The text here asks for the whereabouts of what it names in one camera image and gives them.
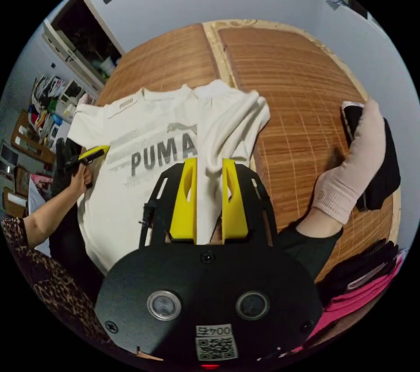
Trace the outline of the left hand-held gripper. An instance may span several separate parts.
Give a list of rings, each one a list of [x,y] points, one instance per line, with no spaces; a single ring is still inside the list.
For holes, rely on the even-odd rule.
[[[108,145],[96,146],[80,155],[73,156],[64,164],[64,172],[76,172],[80,164],[90,165],[94,160],[106,156],[109,149],[110,146]]]

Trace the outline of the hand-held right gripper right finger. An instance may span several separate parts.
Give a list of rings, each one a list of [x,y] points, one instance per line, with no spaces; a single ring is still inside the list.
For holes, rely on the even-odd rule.
[[[222,162],[222,242],[242,240],[248,235],[242,192],[235,161]]]

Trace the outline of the person's left hand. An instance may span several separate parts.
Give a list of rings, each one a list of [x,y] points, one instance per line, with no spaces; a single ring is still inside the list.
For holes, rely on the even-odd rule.
[[[89,165],[80,163],[77,171],[72,175],[70,189],[72,196],[79,198],[92,183],[92,173]]]

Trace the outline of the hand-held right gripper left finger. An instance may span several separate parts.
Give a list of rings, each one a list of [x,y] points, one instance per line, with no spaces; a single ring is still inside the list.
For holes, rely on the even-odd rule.
[[[197,243],[197,158],[182,166],[169,234],[173,242]]]

